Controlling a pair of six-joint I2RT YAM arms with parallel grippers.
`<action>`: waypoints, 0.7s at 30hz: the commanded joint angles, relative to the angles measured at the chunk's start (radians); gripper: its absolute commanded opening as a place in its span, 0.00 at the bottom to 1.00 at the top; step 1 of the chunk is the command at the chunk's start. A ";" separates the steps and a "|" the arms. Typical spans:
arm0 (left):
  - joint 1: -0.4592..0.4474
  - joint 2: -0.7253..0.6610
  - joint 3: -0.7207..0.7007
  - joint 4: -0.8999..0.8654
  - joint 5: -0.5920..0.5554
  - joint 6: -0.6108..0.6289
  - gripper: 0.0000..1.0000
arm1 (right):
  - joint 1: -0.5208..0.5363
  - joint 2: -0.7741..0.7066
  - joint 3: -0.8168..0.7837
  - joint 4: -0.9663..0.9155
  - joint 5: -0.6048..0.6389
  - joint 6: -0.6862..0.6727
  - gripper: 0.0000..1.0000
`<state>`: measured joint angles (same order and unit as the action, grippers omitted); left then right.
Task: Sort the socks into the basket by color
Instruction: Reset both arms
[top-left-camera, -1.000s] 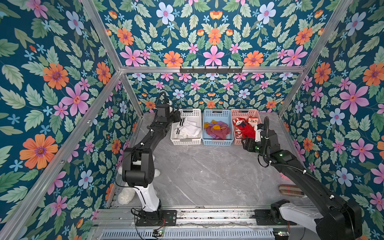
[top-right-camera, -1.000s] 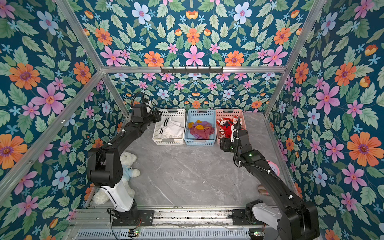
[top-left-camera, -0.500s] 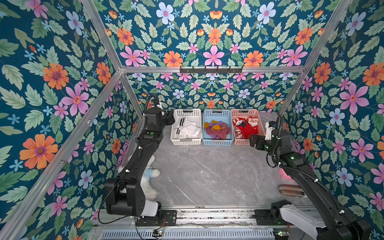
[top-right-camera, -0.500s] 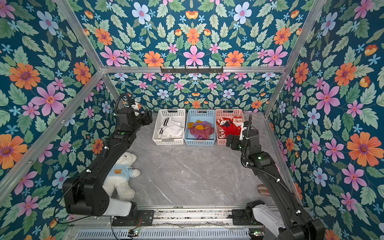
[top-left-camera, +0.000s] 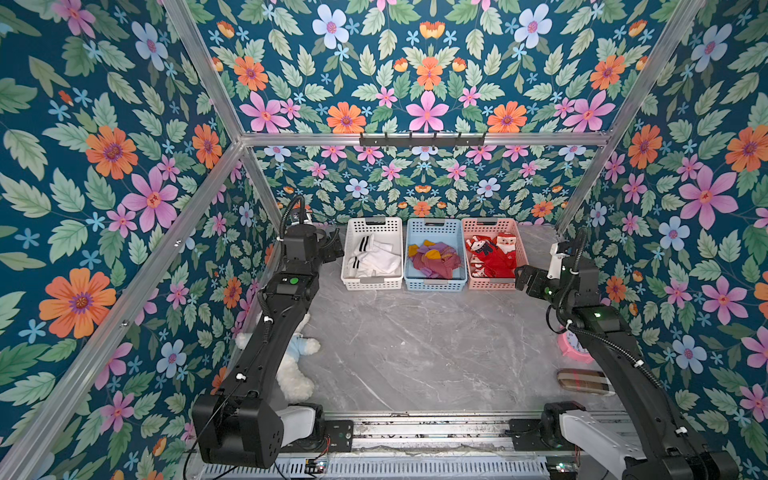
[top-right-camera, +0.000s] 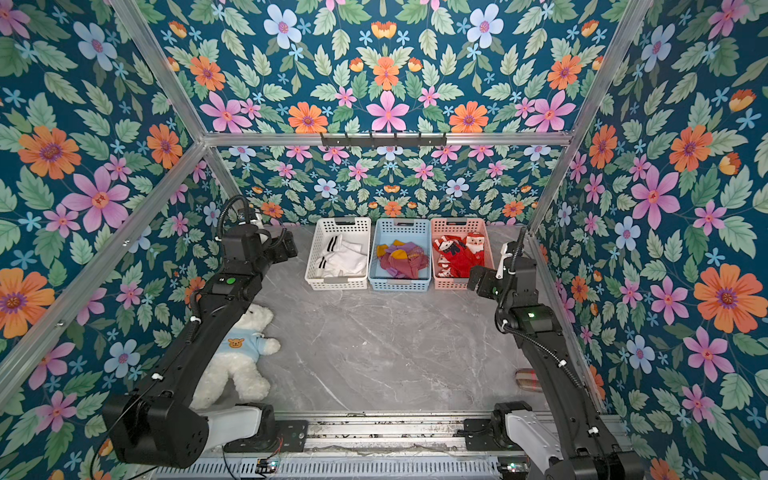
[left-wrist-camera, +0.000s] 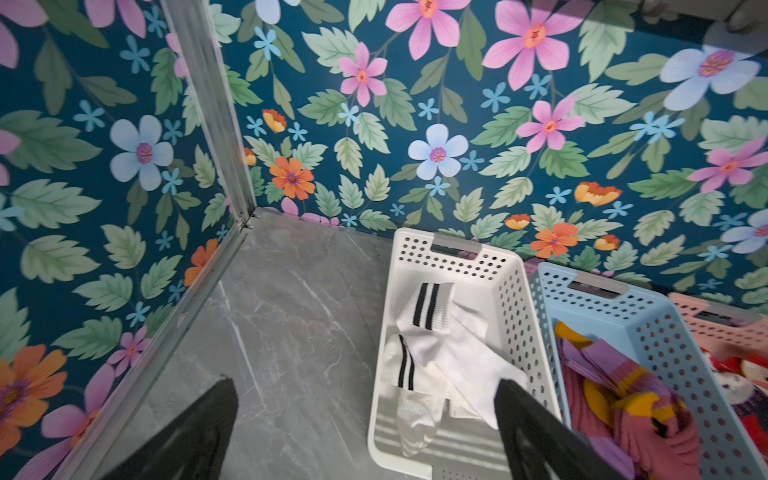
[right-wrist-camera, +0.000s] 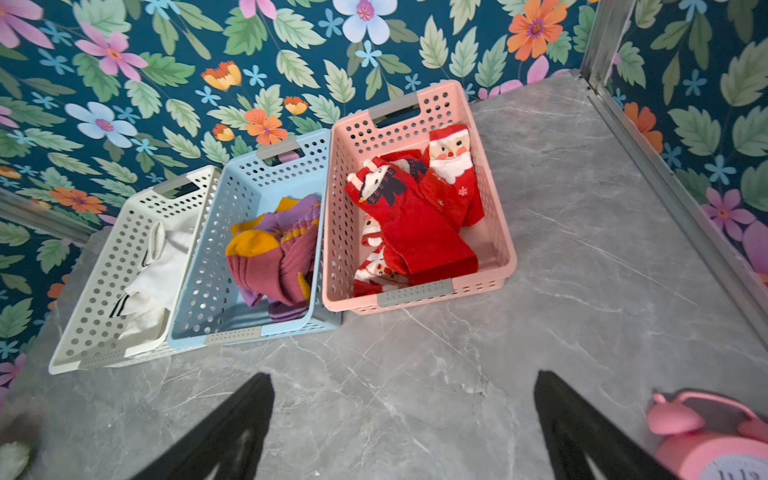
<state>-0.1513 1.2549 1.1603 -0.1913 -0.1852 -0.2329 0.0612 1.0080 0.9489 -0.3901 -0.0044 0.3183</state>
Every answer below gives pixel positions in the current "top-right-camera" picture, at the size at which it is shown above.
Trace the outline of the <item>red white striped santa sock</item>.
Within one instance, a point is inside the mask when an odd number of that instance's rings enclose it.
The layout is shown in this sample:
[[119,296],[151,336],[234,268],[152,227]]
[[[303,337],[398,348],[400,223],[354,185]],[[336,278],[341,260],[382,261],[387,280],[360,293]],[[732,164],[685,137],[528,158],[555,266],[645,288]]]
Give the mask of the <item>red white striped santa sock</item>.
[[452,278],[453,270],[451,262],[444,255],[444,251],[450,247],[452,240],[443,235],[433,241],[435,276],[437,278]]

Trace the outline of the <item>plain red sock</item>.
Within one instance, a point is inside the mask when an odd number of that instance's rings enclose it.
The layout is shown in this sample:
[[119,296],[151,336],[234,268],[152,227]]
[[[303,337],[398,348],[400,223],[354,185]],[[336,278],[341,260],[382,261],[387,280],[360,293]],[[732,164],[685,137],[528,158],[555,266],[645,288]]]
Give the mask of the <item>plain red sock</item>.
[[484,265],[483,250],[473,253],[461,239],[443,241],[439,251],[447,260],[453,278],[469,278],[474,267]]

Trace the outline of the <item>white sock black stripes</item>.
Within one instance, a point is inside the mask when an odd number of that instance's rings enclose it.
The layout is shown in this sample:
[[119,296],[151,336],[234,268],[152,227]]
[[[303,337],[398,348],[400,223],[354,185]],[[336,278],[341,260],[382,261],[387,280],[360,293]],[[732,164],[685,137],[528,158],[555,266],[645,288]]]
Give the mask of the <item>white sock black stripes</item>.
[[324,260],[329,265],[356,265],[362,257],[362,246],[349,242],[341,234],[333,236],[326,245]]

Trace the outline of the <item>purple striped sock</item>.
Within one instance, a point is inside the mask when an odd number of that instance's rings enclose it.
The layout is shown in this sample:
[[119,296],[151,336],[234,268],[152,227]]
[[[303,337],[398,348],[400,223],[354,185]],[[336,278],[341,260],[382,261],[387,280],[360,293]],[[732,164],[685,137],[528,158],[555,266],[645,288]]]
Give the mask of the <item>purple striped sock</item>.
[[429,255],[414,242],[395,240],[378,245],[376,255],[379,266],[394,279],[419,279],[420,272],[429,266]]

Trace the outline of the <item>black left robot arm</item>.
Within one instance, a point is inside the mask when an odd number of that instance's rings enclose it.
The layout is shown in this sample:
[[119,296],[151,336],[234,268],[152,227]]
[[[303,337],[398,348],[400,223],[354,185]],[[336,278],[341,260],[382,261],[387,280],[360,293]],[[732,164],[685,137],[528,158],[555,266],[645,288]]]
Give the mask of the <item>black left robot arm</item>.
[[297,256],[288,230],[272,238],[253,224],[221,237],[221,268],[190,296],[192,315],[152,371],[128,393],[112,395],[102,417],[119,461],[187,468],[215,446],[257,436],[265,404],[200,413],[194,391],[221,341],[246,313],[271,265]]

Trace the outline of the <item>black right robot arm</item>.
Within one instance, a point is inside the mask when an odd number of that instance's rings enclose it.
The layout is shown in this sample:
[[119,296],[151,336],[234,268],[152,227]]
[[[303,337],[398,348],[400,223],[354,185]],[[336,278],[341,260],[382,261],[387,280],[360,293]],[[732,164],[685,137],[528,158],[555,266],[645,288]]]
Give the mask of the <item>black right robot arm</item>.
[[620,445],[571,367],[555,312],[539,300],[537,263],[521,241],[504,245],[497,268],[475,267],[469,290],[495,301],[494,323],[514,337],[536,374],[554,427],[548,429],[523,405],[498,404],[491,428],[498,444],[522,448],[531,479],[642,479],[643,461]]

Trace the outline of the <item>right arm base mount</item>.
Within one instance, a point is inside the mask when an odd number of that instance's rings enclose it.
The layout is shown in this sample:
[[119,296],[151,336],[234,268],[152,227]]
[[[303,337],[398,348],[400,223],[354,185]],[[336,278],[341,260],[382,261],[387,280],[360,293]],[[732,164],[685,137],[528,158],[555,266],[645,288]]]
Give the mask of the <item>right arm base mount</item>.
[[529,412],[532,407],[525,401],[496,403],[489,418],[464,419],[455,437],[465,440],[468,451],[520,450],[506,432],[505,416],[518,411]]

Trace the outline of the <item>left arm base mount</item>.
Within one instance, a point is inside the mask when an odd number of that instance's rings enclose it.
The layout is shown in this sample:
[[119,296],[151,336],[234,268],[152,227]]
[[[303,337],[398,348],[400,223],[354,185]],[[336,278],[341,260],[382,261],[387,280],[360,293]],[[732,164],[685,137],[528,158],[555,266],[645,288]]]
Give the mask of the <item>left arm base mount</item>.
[[268,419],[251,437],[224,445],[226,453],[296,453],[304,450],[308,438],[306,420]]

